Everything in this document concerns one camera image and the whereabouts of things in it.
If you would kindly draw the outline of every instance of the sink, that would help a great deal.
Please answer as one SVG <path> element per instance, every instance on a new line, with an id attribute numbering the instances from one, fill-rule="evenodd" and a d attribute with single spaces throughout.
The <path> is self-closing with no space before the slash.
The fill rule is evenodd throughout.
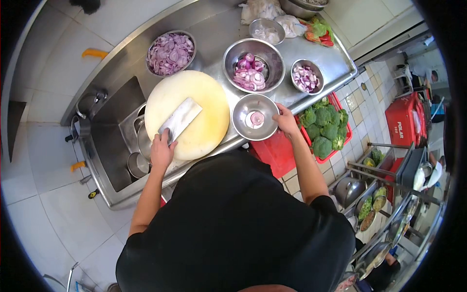
<path id="1" fill-rule="evenodd" d="M 138 152 L 138 116 L 146 100 L 138 78 L 133 76 L 102 105 L 91 119 L 91 138 L 96 154 L 116 192 L 135 182 L 127 167 L 128 156 Z"/>

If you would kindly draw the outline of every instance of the stainless steel counter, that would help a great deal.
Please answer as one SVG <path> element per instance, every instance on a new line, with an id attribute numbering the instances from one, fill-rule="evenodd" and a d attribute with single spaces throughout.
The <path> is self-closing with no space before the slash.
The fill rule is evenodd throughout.
<path id="1" fill-rule="evenodd" d="M 154 86 L 161 80 L 151 75 L 145 67 L 147 48 L 157 36 L 173 29 L 183 29 L 193 34 L 198 45 L 197 56 L 201 57 L 200 71 L 222 84 L 232 110 L 238 99 L 246 94 L 232 86 L 222 71 L 222 56 L 227 47 L 237 40 L 248 37 L 248 26 L 240 25 L 241 8 L 237 7 L 238 3 L 240 1 L 226 0 L 220 3 L 215 0 L 184 0 L 156 15 L 128 36 L 99 64 L 68 107 L 62 124 L 66 125 L 74 114 L 73 109 L 78 97 L 105 88 L 111 99 L 112 95 L 134 76 L 137 77 L 144 98 L 147 100 Z M 335 46 L 331 48 L 311 43 L 302 37 L 285 39 L 277 48 L 285 62 L 286 76 L 278 88 L 266 95 L 289 107 L 294 114 L 339 89 L 357 74 L 355 64 L 338 37 Z M 308 96 L 293 86 L 289 74 L 290 66 L 299 58 L 315 62 L 322 70 L 325 86 L 321 94 Z M 80 103 L 80 107 L 86 108 L 91 102 L 84 100 Z M 102 105 L 95 105 L 91 108 L 89 114 L 91 120 L 101 107 Z M 230 125 L 221 144 L 208 156 L 235 149 L 246 141 Z M 92 177 L 108 206 L 111 209 L 121 209 L 135 203 L 147 176 L 116 192 L 109 183 L 98 155 L 90 155 L 96 153 L 92 139 L 80 140 L 80 144 L 84 149 Z M 166 173 L 163 187 L 178 181 L 195 162 L 174 161 Z"/>

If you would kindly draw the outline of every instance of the knife blade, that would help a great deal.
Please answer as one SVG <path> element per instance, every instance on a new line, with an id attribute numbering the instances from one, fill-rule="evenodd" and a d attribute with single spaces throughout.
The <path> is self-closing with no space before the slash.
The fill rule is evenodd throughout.
<path id="1" fill-rule="evenodd" d="M 203 108 L 198 103 L 188 97 L 175 109 L 157 132 L 162 134 L 165 128 L 169 128 L 167 143 L 170 145 L 202 110 Z"/>

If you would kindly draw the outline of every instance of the round cutting board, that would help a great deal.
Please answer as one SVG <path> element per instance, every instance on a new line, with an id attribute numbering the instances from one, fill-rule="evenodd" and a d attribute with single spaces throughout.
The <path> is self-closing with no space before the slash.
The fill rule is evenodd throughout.
<path id="1" fill-rule="evenodd" d="M 183 71 L 163 79 L 151 92 L 144 111 L 144 124 L 152 141 L 175 109 L 192 98 L 203 110 L 178 136 L 175 159 L 193 160 L 210 153 L 224 138 L 230 110 L 222 86 L 199 71 Z"/>

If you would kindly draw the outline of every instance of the plastic bag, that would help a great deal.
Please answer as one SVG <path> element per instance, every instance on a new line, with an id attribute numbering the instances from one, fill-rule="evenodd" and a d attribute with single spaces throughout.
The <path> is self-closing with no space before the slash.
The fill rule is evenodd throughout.
<path id="1" fill-rule="evenodd" d="M 306 31 L 306 26 L 301 24 L 295 16 L 278 16 L 274 20 L 284 28 L 285 37 L 292 38 L 296 36 L 303 36 Z"/>
<path id="2" fill-rule="evenodd" d="M 250 24 L 258 18 L 275 19 L 285 15 L 279 0 L 248 0 L 246 4 L 239 4 L 239 7 L 242 7 L 240 24 Z"/>
<path id="3" fill-rule="evenodd" d="M 299 21 L 307 27 L 305 32 L 307 40 L 326 47 L 334 45 L 334 33 L 331 26 L 325 20 L 314 16 L 310 21 L 304 21 L 303 19 L 299 19 Z"/>

